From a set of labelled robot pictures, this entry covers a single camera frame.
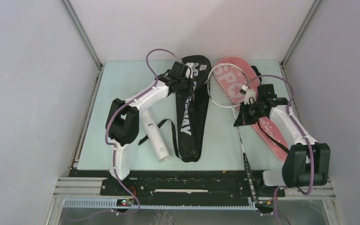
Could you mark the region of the black racket bag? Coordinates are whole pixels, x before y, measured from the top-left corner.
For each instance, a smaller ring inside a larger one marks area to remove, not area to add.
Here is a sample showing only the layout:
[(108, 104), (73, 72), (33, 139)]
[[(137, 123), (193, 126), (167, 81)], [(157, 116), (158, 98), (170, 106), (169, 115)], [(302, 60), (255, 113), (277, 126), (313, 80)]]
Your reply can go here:
[(172, 142), (175, 155), (183, 162), (197, 162), (202, 154), (204, 127), (207, 118), (209, 95), (207, 79), (212, 69), (210, 60), (202, 55), (182, 58), (183, 63), (193, 63), (194, 94), (184, 98), (176, 97), (176, 122), (164, 119), (157, 125), (161, 128), (171, 123)]

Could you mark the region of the pink sport racket bag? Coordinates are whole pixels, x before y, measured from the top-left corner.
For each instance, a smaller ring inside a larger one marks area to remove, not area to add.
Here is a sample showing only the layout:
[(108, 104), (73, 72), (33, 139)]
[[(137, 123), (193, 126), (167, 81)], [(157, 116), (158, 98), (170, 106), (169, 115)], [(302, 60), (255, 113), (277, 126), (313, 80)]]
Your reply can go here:
[[(247, 80), (255, 78), (259, 74), (257, 69), (252, 68), (252, 66), (241, 57), (224, 57), (216, 62), (215, 66), (224, 63), (231, 63), (239, 67), (246, 74)], [(280, 162), (284, 162), (287, 157), (287, 152), (285, 150), (288, 149), (288, 145), (285, 142), (285, 138), (280, 133), (279, 128), (267, 117), (260, 118), (259, 124), (255, 124), (252, 127), (269, 146), (277, 159)]]

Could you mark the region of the white racket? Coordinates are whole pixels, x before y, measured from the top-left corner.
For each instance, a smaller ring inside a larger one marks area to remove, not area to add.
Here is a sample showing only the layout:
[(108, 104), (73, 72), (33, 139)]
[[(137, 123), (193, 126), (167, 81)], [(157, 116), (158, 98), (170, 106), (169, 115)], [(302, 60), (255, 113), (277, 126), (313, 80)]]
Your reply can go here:
[[(244, 100), (241, 93), (242, 81), (245, 78), (243, 71), (231, 63), (222, 63), (214, 66), (208, 77), (207, 87), (210, 99), (219, 107), (230, 108), (236, 119), (236, 108)], [(254, 185), (253, 175), (249, 160), (247, 158), (240, 129), (237, 129), (242, 150), (243, 162), (247, 176), (247, 182), (251, 193), (251, 201), (257, 203), (259, 198)]]

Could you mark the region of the white shuttlecock tube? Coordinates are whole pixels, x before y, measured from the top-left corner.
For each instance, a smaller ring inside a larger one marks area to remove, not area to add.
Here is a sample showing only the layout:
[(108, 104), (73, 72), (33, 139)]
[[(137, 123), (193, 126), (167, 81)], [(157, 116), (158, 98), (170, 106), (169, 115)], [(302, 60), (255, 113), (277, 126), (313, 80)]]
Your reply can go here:
[(158, 124), (154, 121), (149, 110), (145, 110), (141, 114), (141, 122), (144, 127), (144, 131), (146, 132), (146, 136), (139, 141), (138, 145), (150, 140), (159, 163), (164, 163), (170, 160), (172, 156), (160, 134)]

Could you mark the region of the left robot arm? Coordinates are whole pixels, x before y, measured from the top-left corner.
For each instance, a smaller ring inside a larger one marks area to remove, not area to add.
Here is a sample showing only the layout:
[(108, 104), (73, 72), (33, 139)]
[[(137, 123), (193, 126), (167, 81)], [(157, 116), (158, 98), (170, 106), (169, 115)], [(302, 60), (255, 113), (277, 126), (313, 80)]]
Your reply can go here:
[(129, 191), (129, 182), (125, 179), (130, 174), (130, 152), (127, 147), (138, 137), (140, 124), (145, 128), (158, 161), (162, 163), (171, 158), (149, 108), (172, 93), (191, 96), (194, 90), (194, 65), (192, 62), (176, 61), (171, 69), (156, 76), (151, 85), (135, 96), (126, 100), (113, 100), (106, 122), (105, 138), (106, 143), (113, 148), (110, 174), (116, 178), (111, 185), (116, 194), (124, 195)]

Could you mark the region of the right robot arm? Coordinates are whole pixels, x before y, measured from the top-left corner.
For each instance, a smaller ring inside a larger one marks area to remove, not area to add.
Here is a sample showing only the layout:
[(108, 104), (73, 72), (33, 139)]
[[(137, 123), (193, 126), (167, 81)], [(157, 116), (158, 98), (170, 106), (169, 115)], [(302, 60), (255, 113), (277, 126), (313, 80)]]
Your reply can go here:
[(277, 97), (272, 84), (264, 84), (257, 91), (241, 87), (244, 101), (240, 104), (235, 127), (254, 125), (260, 118), (267, 117), (278, 128), (287, 147), (286, 158), (281, 169), (265, 170), (263, 178), (254, 182), (254, 190), (260, 196), (266, 196), (273, 186), (300, 188), (324, 186), (328, 181), (330, 148), (311, 137), (297, 120), (289, 101)]

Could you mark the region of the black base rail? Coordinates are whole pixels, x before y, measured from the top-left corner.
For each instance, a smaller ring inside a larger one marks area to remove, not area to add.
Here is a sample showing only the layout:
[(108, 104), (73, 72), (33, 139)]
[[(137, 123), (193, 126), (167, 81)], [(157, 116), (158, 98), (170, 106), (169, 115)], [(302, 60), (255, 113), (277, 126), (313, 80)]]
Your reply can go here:
[(253, 205), (245, 171), (131, 171), (122, 187), (108, 171), (72, 169), (70, 177), (102, 178), (98, 193), (118, 196), (127, 207), (248, 207)]

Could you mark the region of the right aluminium frame post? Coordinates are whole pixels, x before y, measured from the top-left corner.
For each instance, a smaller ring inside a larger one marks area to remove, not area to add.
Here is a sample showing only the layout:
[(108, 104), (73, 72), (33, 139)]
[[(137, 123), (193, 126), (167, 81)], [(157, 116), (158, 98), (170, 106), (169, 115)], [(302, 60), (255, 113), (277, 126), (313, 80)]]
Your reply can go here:
[(323, 0), (314, 0), (311, 7), (309, 8), (301, 26), (299, 27), (293, 41), (291, 42), (289, 48), (287, 49), (284, 58), (281, 61), (281, 66), (285, 68), (286, 64), (292, 57), (295, 49), (297, 48), (299, 42), (301, 41), (304, 33), (307, 31), (307, 28), (309, 27), (310, 23), (312, 22), (314, 16), (319, 10), (319, 7), (323, 3)]

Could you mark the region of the aluminium frame post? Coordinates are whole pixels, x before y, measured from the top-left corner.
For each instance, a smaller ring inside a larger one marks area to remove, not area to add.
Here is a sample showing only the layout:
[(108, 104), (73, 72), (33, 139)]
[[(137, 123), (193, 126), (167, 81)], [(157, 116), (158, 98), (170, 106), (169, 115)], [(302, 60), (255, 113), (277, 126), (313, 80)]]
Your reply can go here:
[(309, 8), (301, 26), (299, 27), (293, 41), (291, 42), (289, 48), (287, 49), (284, 58), (281, 61), (281, 66), (285, 68), (286, 64), (292, 57), (295, 49), (297, 48), (299, 42), (301, 41), (304, 33), (307, 31), (307, 28), (309, 27), (310, 23), (312, 22), (314, 16), (319, 10), (319, 7), (323, 3), (323, 0), (314, 0), (311, 7)]
[(89, 115), (89, 111), (90, 111), (90, 105), (93, 100), (93, 96), (95, 94), (96, 85), (97, 85), (99, 74), (100, 74), (100, 71), (102, 68), (102, 62), (99, 59), (99, 57), (96, 53), (96, 50), (93, 47), (93, 45), (88, 37), (88, 34), (87, 34), (85, 28), (83, 27), (82, 22), (81, 22), (79, 16), (77, 15), (75, 8), (74, 8), (73, 4), (71, 3), (71, 1), (70, 0), (61, 0), (60, 2), (62, 4), (65, 12), (67, 13), (71, 23), (73, 24), (75, 31), (77, 32), (81, 42), (83, 43), (88, 54), (90, 55), (90, 57), (93, 61), (93, 64), (96, 68), (96, 71), (93, 75), (93, 80), (91, 83), (92, 88), (90, 91), (89, 99), (87, 101), (86, 110), (84, 113), (83, 121), (81, 123), (78, 139), (77, 139), (77, 142), (75, 145), (76, 147), (78, 147), (83, 142), (84, 132), (86, 131), (85, 127), (87, 127), (86, 123), (87, 123), (87, 121), (89, 121), (88, 115)]

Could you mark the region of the left aluminium frame post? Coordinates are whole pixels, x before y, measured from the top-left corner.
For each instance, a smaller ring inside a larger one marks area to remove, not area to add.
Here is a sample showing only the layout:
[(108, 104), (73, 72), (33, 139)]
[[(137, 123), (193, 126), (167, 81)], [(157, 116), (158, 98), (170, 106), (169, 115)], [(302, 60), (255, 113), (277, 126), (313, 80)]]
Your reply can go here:
[(96, 53), (96, 50), (93, 47), (93, 45), (88, 37), (88, 34), (87, 34), (85, 28), (83, 27), (82, 22), (81, 22), (79, 16), (77, 15), (75, 8), (74, 8), (73, 4), (71, 3), (71, 1), (70, 0), (61, 0), (60, 2), (62, 4), (65, 12), (67, 13), (71, 23), (73, 24), (75, 31), (77, 32), (81, 42), (83, 43), (88, 54), (90, 55), (90, 57), (93, 61), (93, 64), (96, 68), (96, 71), (93, 75), (93, 80), (91, 83), (92, 88), (90, 91), (89, 99), (87, 101), (86, 110), (84, 113), (83, 121), (81, 123), (78, 139), (77, 139), (77, 142), (75, 145), (76, 147), (78, 147), (83, 142), (84, 132), (86, 131), (85, 127), (87, 127), (86, 123), (87, 123), (87, 121), (89, 121), (88, 115), (89, 115), (89, 111), (90, 111), (90, 105), (93, 100), (93, 96), (95, 94), (96, 85), (97, 85), (99, 74), (100, 74), (100, 71), (102, 68), (102, 62), (99, 59), (99, 57)]

